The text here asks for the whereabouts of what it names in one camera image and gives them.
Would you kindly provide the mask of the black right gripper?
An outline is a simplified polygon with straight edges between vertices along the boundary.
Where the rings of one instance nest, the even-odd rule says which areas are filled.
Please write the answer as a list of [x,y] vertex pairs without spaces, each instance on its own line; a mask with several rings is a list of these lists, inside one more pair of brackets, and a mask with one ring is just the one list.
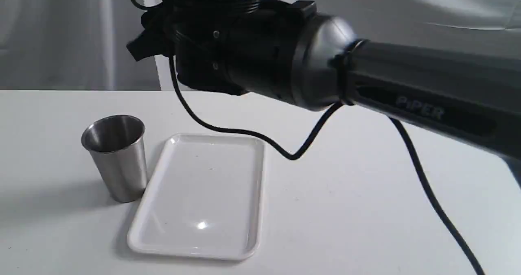
[[292,96],[293,5],[281,0],[161,0],[141,5],[136,61],[165,56],[174,82],[203,92]]

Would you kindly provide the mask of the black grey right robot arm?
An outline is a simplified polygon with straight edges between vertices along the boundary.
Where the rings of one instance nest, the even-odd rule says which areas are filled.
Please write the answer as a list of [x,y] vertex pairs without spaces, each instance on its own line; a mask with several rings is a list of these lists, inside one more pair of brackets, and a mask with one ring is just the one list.
[[300,158],[342,106],[359,105],[498,156],[520,158],[520,61],[358,38],[340,17],[300,0],[130,0],[143,32],[136,61],[169,59],[174,83],[201,92],[259,94],[326,109],[296,153],[248,130],[202,126],[266,141]]

